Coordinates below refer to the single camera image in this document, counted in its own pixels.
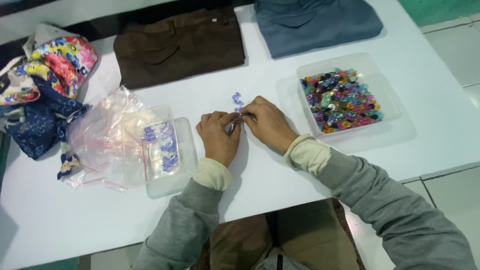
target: khaki pants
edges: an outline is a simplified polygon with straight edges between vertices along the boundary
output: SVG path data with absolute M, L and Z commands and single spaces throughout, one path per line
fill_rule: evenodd
M 279 210 L 277 220 L 278 246 L 274 246 L 264 214 L 219 224 L 210 236 L 211 269 L 254 269 L 277 254 L 311 270 L 359 269 L 331 199 Z

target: green wall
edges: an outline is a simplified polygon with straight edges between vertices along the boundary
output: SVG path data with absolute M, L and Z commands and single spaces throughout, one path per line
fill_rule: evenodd
M 480 12 L 480 0 L 399 0 L 418 26 Z

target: gray sweatshirt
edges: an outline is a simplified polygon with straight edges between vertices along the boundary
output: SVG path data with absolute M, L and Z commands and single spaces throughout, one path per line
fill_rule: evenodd
M 314 175 L 333 197 L 372 225 L 395 269 L 478 270 L 461 231 L 440 210 L 388 177 L 382 168 L 363 158 L 346 156 L 306 135 L 292 143 L 285 158 L 292 167 Z M 218 225 L 218 204 L 226 188 L 216 188 L 218 179 L 231 178 L 225 176 L 225 168 L 217 168 L 223 173 L 220 176 L 212 173 L 215 170 L 195 175 L 183 192 L 170 200 L 133 269 L 184 270 L 197 261 L 202 245 Z M 208 184 L 210 178 L 214 184 Z M 267 258 L 256 269 L 275 270 L 276 260 L 277 256 Z M 283 257 L 283 268 L 308 269 L 287 257 Z

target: right hand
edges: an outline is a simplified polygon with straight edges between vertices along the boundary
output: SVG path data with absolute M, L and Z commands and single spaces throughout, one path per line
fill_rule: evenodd
M 283 153 L 288 150 L 292 142 L 299 136 L 290 128 L 283 112 L 275 104 L 261 96 L 257 96 L 240 113 L 255 114 L 257 117 L 256 121 L 249 116 L 243 116 L 242 120 L 260 142 L 274 147 Z

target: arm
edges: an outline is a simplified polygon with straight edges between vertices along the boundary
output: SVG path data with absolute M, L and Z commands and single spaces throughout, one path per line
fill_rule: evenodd
M 202 116 L 203 125 L 200 122 L 197 131 L 204 141 L 206 157 L 200 159 L 182 193 L 170 200 L 133 269 L 184 270 L 197 261 L 203 244 L 218 225 L 218 203 L 223 191 L 233 182 L 227 166 L 237 153 L 240 125 L 227 136 L 223 123 L 228 124 L 238 115 L 215 112 Z
M 314 138 L 298 136 L 283 113 L 256 97 L 241 113 L 262 143 L 285 152 L 291 167 L 301 167 L 372 225 L 398 270 L 477 269 L 467 239 L 443 213 L 365 159 L 346 156 Z

